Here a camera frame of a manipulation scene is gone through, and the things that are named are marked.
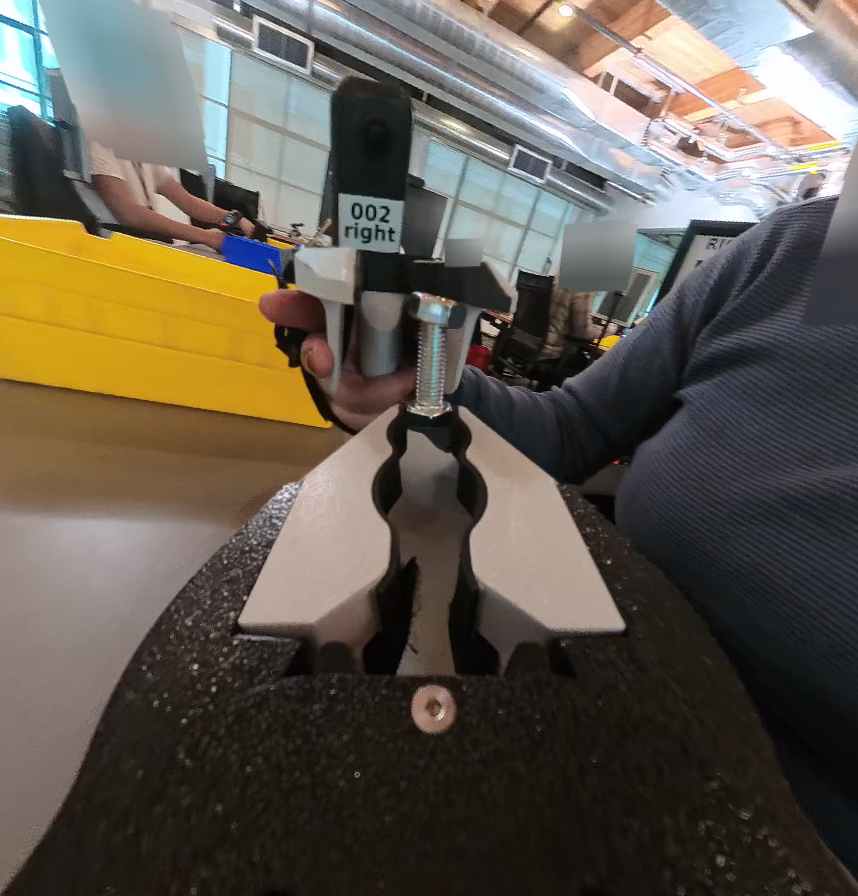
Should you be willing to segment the black office chair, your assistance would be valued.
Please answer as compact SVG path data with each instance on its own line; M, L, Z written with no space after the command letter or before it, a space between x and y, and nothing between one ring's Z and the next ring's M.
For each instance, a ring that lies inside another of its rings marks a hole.
M15 211L25 217L73 220L101 236L97 217L64 173L61 138L24 106L11 106L9 164Z
M554 275L519 272L511 322L499 333L492 368L501 378L531 379L547 343Z

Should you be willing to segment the white ceiling vent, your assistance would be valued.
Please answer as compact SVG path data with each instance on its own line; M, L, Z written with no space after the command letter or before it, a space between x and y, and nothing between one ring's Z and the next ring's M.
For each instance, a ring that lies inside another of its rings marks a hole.
M554 161L552 158L521 144L514 144L506 170L536 185L547 182Z
M314 42L272 20L259 15L253 17L251 47L256 55L283 68L311 75Z

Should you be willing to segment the yellow plastic bin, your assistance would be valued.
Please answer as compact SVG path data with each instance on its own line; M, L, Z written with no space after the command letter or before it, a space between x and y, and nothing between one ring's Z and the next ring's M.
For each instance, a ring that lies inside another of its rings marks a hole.
M276 286L214 254L0 215L0 379L327 428L260 313Z

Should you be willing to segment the person's right forearm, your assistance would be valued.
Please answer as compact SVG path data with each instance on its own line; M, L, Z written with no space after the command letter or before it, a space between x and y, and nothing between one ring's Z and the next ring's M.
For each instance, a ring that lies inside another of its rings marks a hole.
M626 340L549 392L466 371L452 397L559 482L579 485L630 454L639 468L663 472L675 460L664 433L685 360Z

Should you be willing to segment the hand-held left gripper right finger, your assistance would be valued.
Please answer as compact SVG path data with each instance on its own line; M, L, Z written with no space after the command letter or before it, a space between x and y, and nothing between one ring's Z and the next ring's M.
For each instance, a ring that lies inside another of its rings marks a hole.
M478 634L499 655L520 644L621 635L616 607L555 480L472 412L462 469L479 479L468 534Z

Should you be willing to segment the small blue plastic bin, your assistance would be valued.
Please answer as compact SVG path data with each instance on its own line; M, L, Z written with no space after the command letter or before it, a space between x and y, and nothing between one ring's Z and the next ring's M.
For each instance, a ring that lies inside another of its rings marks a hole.
M228 234L220 252L228 263L249 271L274 275L284 269L281 250L270 243Z

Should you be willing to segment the silver hex nut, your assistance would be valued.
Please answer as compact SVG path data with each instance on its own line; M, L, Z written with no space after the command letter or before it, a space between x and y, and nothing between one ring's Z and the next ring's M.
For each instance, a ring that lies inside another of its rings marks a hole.
M449 402L443 399L441 402L428 404L412 399L404 410L404 423L408 434L423 435L438 450L446 454L453 453L458 419Z

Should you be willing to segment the silver hex bolt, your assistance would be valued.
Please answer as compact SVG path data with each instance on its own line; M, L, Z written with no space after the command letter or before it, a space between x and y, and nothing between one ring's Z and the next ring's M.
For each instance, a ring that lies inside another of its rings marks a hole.
M445 398L447 330L465 322L466 308L458 302L424 292L413 292L408 314L417 323L415 396L428 404Z

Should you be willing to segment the person's torso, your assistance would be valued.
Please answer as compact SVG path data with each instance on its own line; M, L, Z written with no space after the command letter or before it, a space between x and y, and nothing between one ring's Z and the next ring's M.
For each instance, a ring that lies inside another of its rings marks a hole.
M836 205L776 212L625 339L686 360L675 460L633 457L617 521L733 659L858 879L858 327L803 320Z

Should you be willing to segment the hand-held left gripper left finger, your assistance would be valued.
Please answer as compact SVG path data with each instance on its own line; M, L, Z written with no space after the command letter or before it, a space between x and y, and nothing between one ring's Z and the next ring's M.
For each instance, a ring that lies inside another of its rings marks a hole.
M238 617L240 633L363 649L383 628L380 588L401 553L401 411L381 414L303 479Z

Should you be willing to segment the black computer monitor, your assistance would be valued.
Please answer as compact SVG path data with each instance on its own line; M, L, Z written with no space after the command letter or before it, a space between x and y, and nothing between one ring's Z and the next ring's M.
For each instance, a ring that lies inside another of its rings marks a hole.
M250 221L256 221L259 218L260 192L234 185L216 177L213 182L213 191L209 195L206 182L200 174L184 168L178 170L183 188L192 196L209 201L227 212L237 210Z

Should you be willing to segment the black display screen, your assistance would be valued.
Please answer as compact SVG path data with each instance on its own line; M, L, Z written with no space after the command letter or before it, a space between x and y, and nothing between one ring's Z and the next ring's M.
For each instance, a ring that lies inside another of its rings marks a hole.
M421 259L435 256L447 204L448 198L428 189L422 178L408 175L401 237L404 254Z

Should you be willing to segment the silver air duct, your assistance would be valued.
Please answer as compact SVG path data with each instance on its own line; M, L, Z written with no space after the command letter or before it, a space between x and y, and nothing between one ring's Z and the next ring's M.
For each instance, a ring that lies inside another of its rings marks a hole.
M460 2L218 2L390 73L531 146L637 195L664 199L696 174L642 145L648 119Z

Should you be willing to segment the person's right hand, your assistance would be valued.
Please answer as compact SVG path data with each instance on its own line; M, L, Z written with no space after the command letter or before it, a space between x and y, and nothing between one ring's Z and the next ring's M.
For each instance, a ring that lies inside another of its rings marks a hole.
M303 330L300 366L311 376L340 424L357 432L386 410L411 398L415 392L415 368L404 367L390 375L365 377L359 368L359 348L348 346L343 363L334 359L325 337L321 302L297 290L276 289L262 295L259 308L271 323Z

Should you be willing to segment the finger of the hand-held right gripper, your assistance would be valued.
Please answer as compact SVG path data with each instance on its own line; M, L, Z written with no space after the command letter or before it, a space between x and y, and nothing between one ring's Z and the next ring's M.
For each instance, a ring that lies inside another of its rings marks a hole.
M484 311L512 310L512 286L488 263L450 266L442 261L411 263L409 312L422 322L428 306L434 330L445 352L440 367L442 386L457 387L478 318Z
M360 297L361 253L345 247L306 247L295 255L295 285L323 307L333 370L325 391L336 393Z

